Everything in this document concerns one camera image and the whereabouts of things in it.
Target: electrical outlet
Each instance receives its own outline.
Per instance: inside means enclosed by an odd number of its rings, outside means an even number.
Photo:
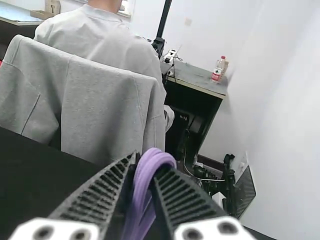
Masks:
[[[249,166],[248,162],[248,151],[245,151],[241,157],[236,158],[233,160],[231,164],[231,168],[234,170],[234,177],[235,177],[235,182],[239,180],[239,178],[242,176],[244,171],[247,169]]]

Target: black cable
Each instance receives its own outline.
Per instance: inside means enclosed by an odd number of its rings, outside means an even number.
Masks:
[[[180,62],[183,62],[183,61],[184,61],[182,58],[178,57],[178,54],[173,57],[173,60],[174,60],[174,59],[178,59]]]
[[[176,68],[175,68],[175,58],[173,58],[173,77],[174,77],[175,83],[177,83],[177,79],[176,79]]]

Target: black desk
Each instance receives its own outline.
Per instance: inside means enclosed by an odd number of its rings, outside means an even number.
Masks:
[[[0,127],[0,239],[18,224],[48,217],[100,169]]]
[[[161,63],[163,74],[169,68],[169,65]],[[186,161],[190,164],[199,152],[219,107],[227,96],[228,80],[224,77],[221,84],[212,82],[212,72],[179,61],[175,61],[174,71],[175,78],[167,77],[165,82],[165,104],[190,116],[189,140],[186,144]]]

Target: chair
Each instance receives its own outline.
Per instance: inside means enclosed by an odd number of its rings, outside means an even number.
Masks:
[[[58,136],[63,152],[102,166],[133,151],[165,148],[155,78],[20,35],[0,68],[0,127],[44,144]]]

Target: desk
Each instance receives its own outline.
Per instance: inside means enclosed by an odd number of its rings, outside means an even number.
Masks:
[[[42,19],[30,16],[30,11],[0,1],[0,21],[16,26],[38,26]]]
[[[0,60],[15,35],[34,38],[35,30],[43,20],[30,16],[30,11],[0,1]]]
[[[184,132],[181,129],[181,122],[174,124],[173,129],[170,130],[171,133],[167,134],[167,149],[170,149],[170,146],[178,146],[180,154],[175,154],[172,150],[169,152],[177,159],[183,159],[184,150],[181,147],[185,145],[188,152],[187,163],[190,163],[199,152],[222,100],[227,96],[228,80],[224,77],[220,84],[212,82],[212,72],[188,63],[175,61],[174,66],[175,78],[169,76],[165,82],[167,91],[165,104],[175,110],[178,115],[176,118],[181,119],[189,116],[187,123],[189,139],[187,143],[183,143],[184,141],[181,139],[179,139],[180,143],[172,142],[171,139],[179,132],[175,128],[180,128],[180,134],[183,134],[181,130]],[[167,73],[170,68],[171,66],[168,64],[161,64],[162,73]]]
[[[100,168],[0,127],[0,239],[46,218]]]

